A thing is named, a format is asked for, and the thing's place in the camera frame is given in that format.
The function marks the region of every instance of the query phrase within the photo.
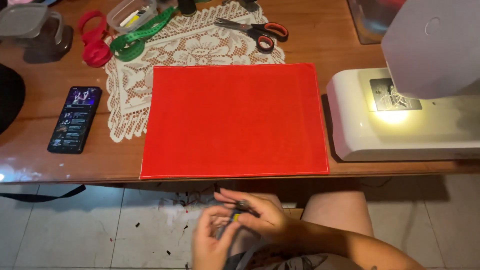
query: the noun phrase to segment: sewing machine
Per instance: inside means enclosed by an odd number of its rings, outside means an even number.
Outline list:
[[[345,161],[480,158],[480,1],[408,0],[382,39],[388,68],[327,85]]]

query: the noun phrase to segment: wooden table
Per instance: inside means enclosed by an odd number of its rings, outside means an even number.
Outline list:
[[[107,14],[120,0],[63,0],[55,7],[67,24],[76,26],[86,11]],[[214,0],[199,8],[218,5]],[[313,62],[322,94],[337,72],[346,69],[386,67],[380,45],[361,45],[346,0],[258,0],[269,21],[280,22],[289,32],[282,43],[287,63]],[[25,80],[25,104],[15,122],[0,135],[0,173],[3,183],[105,183],[138,181],[144,135],[115,143],[109,136],[108,93],[100,101],[84,152],[59,155],[47,152],[47,144],[71,86],[106,88],[103,69],[82,63],[83,43],[75,30],[72,50],[59,62],[30,65],[22,61],[19,48],[0,45],[0,62]],[[326,122],[329,111],[324,103]],[[372,176],[480,172],[480,162],[342,162],[332,150],[331,174],[326,176]]]

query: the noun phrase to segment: red fabric rectangle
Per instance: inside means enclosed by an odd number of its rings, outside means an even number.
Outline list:
[[[154,67],[140,179],[328,170],[313,64]]]

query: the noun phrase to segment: scissors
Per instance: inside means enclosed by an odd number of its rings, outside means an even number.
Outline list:
[[[288,30],[281,24],[276,23],[266,23],[262,25],[251,24],[239,24],[227,19],[217,18],[214,22],[216,26],[240,30],[246,32],[247,35],[255,40],[257,43],[257,48],[260,51],[271,52],[275,47],[273,40],[264,34],[271,35],[275,37],[280,42],[285,42],[288,40]]]

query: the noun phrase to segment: thread spool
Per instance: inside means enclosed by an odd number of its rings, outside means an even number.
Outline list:
[[[197,6],[195,0],[178,0],[179,9],[183,16],[193,16],[197,12]]]

